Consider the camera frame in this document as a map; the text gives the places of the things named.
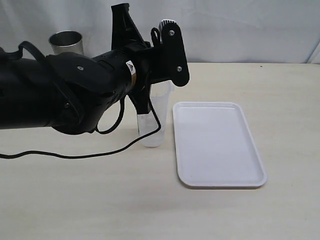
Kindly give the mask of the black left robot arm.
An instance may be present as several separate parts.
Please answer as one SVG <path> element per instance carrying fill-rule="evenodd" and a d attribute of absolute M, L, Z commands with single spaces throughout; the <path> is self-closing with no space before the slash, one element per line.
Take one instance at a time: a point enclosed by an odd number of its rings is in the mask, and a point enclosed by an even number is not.
<path fill-rule="evenodd" d="M 153 84 L 190 79 L 180 26 L 163 20 L 145 41 L 129 4 L 112 8 L 111 49 L 95 57 L 43 55 L 28 41 L 0 52 L 0 127 L 51 127 L 67 135 L 92 133 L 113 104 L 129 97 L 136 113 L 151 111 Z"/>

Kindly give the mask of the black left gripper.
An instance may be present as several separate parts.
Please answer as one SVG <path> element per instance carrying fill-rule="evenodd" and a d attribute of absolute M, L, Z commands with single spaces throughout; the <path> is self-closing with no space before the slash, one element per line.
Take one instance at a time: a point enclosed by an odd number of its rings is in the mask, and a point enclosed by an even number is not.
<path fill-rule="evenodd" d="M 111 6 L 111 49 L 124 47 L 126 60 L 132 65 L 129 98 L 137 115 L 151 111 L 149 104 L 151 85 L 171 81 L 177 87 L 189 83 L 190 73 L 182 37 L 176 23 L 162 29 L 162 43 L 158 27 L 150 31 L 151 42 L 144 41 L 129 14 L 128 3 Z"/>

